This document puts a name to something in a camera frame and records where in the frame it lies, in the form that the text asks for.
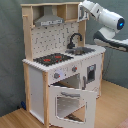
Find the table surface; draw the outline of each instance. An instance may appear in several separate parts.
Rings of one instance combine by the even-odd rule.
[[[103,80],[102,96],[97,99],[95,128],[115,128],[126,118],[128,118],[128,89]],[[30,113],[19,109],[1,117],[0,128],[44,128],[44,126]]]

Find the cabinet door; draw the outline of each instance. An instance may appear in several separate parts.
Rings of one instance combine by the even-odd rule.
[[[50,86],[50,124],[63,128],[94,128],[96,93]]]
[[[99,89],[102,67],[102,54],[83,60],[81,70],[82,87],[89,91]]]

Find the wooden toy kitchen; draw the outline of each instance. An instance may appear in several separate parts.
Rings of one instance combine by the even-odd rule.
[[[89,18],[78,5],[21,5],[26,106],[45,128],[94,128],[105,49],[85,45]]]

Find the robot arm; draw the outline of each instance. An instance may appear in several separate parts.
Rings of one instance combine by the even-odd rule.
[[[97,45],[128,52],[128,40],[120,41],[112,39],[125,24],[122,16],[104,9],[98,3],[95,4],[86,0],[81,2],[80,6],[83,6],[94,20],[104,25],[104,27],[94,34],[93,39]]]

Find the kitchen top panel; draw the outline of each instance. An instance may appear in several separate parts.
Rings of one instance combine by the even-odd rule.
[[[74,59],[69,59],[69,60],[66,60],[65,62],[63,61],[62,63],[51,65],[49,67],[46,67],[46,66],[41,65],[41,64],[36,63],[36,62],[29,61],[27,59],[24,59],[23,62],[27,63],[28,65],[31,65],[31,66],[33,66],[35,68],[38,68],[39,70],[42,70],[42,71],[45,71],[45,72],[49,72],[50,70],[53,70],[53,69],[56,69],[56,68],[71,64],[71,63],[75,63],[75,62],[81,61],[83,59],[88,59],[88,58],[97,56],[97,55],[102,54],[102,53],[104,53],[106,51],[106,49],[104,47],[97,46],[97,45],[86,44],[86,47],[94,49],[95,51],[94,52],[90,52],[90,53],[85,54],[85,55],[80,55],[80,56],[75,56],[75,55],[72,55],[72,54],[65,53],[66,50],[59,51],[61,54],[73,57]]]

